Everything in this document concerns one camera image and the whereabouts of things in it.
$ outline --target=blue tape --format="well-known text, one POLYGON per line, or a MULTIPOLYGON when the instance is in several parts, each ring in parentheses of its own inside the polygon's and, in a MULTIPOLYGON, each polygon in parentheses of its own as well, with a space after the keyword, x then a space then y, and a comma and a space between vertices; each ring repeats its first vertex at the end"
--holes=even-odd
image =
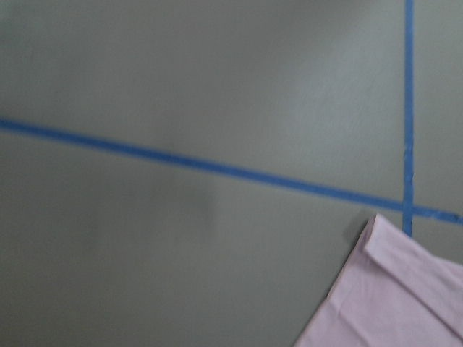
POLYGON ((57 142, 79 145, 81 147, 91 147, 97 150, 105 150, 108 152, 143 158, 155 162, 168 163, 175 166, 182 166, 199 171, 220 174, 222 176, 230 176, 248 181, 256 181, 271 186, 293 189, 299 192, 332 197, 334 199, 345 200, 348 202, 356 202, 362 205, 375 206, 399 212, 402 211, 402 203, 396 200, 375 197, 369 194, 351 192, 345 189, 328 187, 322 184, 314 184, 284 176, 277 176, 263 171, 225 165, 210 160, 192 158, 185 155, 177 155, 162 150, 89 137, 72 132, 66 132, 63 130, 53 129, 50 127, 36 126, 8 119, 0 119, 0 128, 11 132, 27 134, 34 137, 41 137, 57 142))
POLYGON ((457 213, 446 212, 424 206, 414 206, 413 213, 420 217, 434 218, 443 222, 454 223, 463 226, 463 215, 458 215, 457 213))
POLYGON ((412 235, 413 221, 413 0, 405 2, 405 96, 404 96, 404 232, 412 235))

